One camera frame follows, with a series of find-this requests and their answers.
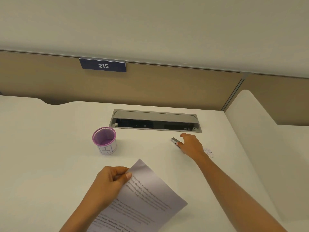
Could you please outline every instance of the person's right hand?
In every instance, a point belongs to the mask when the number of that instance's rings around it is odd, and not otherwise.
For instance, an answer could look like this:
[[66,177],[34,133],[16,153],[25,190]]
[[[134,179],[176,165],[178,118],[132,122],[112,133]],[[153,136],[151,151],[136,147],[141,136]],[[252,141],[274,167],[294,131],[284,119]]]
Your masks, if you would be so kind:
[[183,142],[177,142],[183,153],[189,156],[194,161],[199,156],[207,156],[204,152],[202,144],[197,140],[195,135],[182,133],[180,136],[183,138]]

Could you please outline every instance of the pen holder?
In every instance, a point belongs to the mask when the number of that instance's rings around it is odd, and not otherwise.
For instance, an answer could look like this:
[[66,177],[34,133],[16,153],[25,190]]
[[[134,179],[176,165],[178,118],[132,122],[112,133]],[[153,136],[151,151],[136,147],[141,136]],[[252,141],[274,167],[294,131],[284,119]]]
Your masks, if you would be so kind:
[[92,141],[96,144],[102,155],[108,156],[117,149],[116,131],[110,127],[97,129],[92,135]]

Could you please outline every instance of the white side divider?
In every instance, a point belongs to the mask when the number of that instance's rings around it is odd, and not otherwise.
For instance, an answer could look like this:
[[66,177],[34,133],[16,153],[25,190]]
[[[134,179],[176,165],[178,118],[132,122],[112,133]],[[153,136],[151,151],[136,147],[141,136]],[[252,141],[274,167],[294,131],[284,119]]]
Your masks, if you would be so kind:
[[241,91],[226,111],[283,221],[309,219],[309,164],[282,136],[253,94]]

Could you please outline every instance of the desk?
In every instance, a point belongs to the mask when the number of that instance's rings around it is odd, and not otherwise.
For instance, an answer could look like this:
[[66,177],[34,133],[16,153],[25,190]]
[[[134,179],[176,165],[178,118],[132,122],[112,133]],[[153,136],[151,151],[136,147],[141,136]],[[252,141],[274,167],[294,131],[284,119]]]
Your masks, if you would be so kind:
[[235,231],[196,164],[170,141],[181,132],[116,129],[117,151],[99,153],[92,134],[114,109],[197,114],[203,132],[195,135],[213,161],[279,219],[223,111],[0,96],[0,231],[58,231],[105,165],[139,158],[188,202],[160,231]]

